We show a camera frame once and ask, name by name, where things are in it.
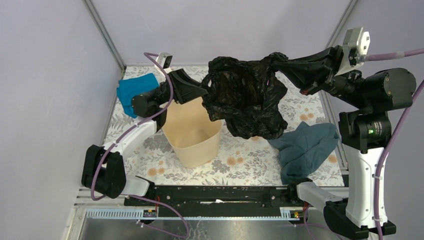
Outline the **black plastic trash bag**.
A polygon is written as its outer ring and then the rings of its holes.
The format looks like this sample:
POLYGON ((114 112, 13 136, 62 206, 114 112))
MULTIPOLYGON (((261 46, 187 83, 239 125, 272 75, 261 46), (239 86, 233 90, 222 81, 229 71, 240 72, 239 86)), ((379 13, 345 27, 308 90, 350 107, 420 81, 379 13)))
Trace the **black plastic trash bag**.
POLYGON ((202 105, 211 121, 225 120, 234 137, 274 140, 288 123, 279 111, 287 87, 276 77, 275 65, 288 57, 273 52, 261 60, 238 60, 219 56, 208 63, 200 86, 207 91, 202 105))

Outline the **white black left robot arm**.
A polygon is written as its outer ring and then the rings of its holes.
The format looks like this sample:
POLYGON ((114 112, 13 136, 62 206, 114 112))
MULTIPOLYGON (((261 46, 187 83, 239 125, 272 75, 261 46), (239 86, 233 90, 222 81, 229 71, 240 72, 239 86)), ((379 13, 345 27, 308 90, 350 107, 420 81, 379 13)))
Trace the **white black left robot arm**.
POLYGON ((128 176, 124 161, 165 125, 167 108, 172 102, 185 104, 208 93, 184 69, 172 70, 164 76, 165 82, 132 96, 131 107, 139 122, 117 139, 103 146, 91 145, 87 149, 81 183, 90 189, 92 200, 134 195, 144 206, 154 202, 155 192, 149 188, 150 182, 139 176, 128 176))

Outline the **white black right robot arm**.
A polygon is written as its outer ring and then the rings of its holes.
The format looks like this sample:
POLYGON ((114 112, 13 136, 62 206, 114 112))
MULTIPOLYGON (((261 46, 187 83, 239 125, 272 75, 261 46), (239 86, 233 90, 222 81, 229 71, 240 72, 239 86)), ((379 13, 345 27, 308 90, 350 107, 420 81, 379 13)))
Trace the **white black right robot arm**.
POLYGON ((353 154, 348 197, 318 187, 308 178, 291 181, 287 201, 303 202, 323 213, 328 228, 350 240, 379 239, 396 232, 384 205, 384 164, 410 107, 424 85, 405 68, 381 70, 363 78, 360 64, 421 55, 423 49, 366 54, 366 46, 329 47, 319 53, 287 59, 275 52, 273 67, 285 74, 303 95, 325 91, 356 108, 339 114, 341 142, 353 154))

